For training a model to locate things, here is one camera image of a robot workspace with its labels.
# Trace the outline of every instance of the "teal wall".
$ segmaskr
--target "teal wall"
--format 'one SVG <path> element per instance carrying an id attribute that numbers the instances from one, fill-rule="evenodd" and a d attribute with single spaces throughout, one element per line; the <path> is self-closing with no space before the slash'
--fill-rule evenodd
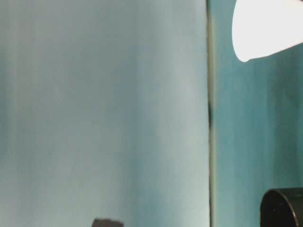
<path id="1" fill-rule="evenodd" d="M 1 1 L 1 226 L 135 226 L 135 9 Z"/>
<path id="2" fill-rule="evenodd" d="M 206 227 L 206 4 L 138 7 L 138 226 Z"/>
<path id="3" fill-rule="evenodd" d="M 0 226 L 207 226 L 205 2 L 0 3 Z"/>
<path id="4" fill-rule="evenodd" d="M 208 2 L 213 226 L 257 227 L 265 190 L 303 186 L 303 47 L 240 62 L 232 47 L 234 5 Z"/>

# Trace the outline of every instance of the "dark object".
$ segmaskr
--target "dark object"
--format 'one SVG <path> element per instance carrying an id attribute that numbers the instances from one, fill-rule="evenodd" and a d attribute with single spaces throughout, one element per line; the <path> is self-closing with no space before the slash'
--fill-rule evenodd
<path id="1" fill-rule="evenodd" d="M 303 188 L 268 190 L 261 202 L 260 227 L 303 227 Z"/>
<path id="2" fill-rule="evenodd" d="M 123 227 L 123 224 L 109 219 L 95 219 L 91 227 Z"/>

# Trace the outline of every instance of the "lamp shade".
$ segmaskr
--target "lamp shade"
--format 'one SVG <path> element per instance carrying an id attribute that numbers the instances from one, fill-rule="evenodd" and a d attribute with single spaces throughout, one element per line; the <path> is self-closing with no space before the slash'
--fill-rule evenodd
<path id="1" fill-rule="evenodd" d="M 303 1 L 236 1 L 232 44 L 240 61 L 269 56 L 300 43 L 303 43 Z"/>

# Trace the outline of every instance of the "light blue surface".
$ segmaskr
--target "light blue surface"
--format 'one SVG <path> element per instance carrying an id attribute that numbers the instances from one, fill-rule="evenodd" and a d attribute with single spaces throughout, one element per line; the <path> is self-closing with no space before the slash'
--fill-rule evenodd
<path id="1" fill-rule="evenodd" d="M 209 1 L 213 226 L 258 227 L 267 189 L 303 186 L 303 47 L 240 62 L 232 48 L 234 5 Z"/>
<path id="2" fill-rule="evenodd" d="M 134 8 L 1 1 L 0 226 L 135 226 Z"/>
<path id="3" fill-rule="evenodd" d="M 0 3 L 0 226 L 209 224 L 205 2 Z"/>
<path id="4" fill-rule="evenodd" d="M 138 226 L 209 226 L 203 0 L 139 1 Z"/>

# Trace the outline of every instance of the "light bulb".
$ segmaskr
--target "light bulb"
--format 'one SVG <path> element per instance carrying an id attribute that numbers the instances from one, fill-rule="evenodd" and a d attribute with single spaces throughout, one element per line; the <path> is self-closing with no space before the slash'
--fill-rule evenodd
<path id="1" fill-rule="evenodd" d="M 272 55 L 303 43 L 303 1 L 237 0 L 232 44 L 240 61 Z"/>

